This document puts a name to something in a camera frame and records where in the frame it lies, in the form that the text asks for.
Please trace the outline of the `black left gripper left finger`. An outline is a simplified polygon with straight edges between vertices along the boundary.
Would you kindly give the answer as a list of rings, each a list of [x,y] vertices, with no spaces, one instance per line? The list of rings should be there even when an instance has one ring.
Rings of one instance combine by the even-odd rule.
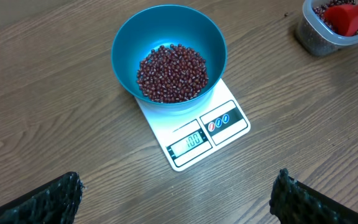
[[[0,206],[0,223],[73,223],[82,194],[79,174],[67,172]]]

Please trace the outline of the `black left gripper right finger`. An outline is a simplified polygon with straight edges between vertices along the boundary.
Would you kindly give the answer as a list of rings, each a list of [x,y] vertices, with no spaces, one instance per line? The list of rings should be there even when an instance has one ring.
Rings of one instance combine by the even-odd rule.
[[[270,213],[282,224],[358,224],[358,213],[290,177],[281,169],[273,183]]]

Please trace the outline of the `orange measuring scoop blue handle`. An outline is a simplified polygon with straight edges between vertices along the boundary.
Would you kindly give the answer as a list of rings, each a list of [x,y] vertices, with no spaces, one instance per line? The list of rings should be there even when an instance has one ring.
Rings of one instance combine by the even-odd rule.
[[[358,30],[358,4],[342,4],[326,10],[324,18],[330,22],[337,33],[350,37]]]

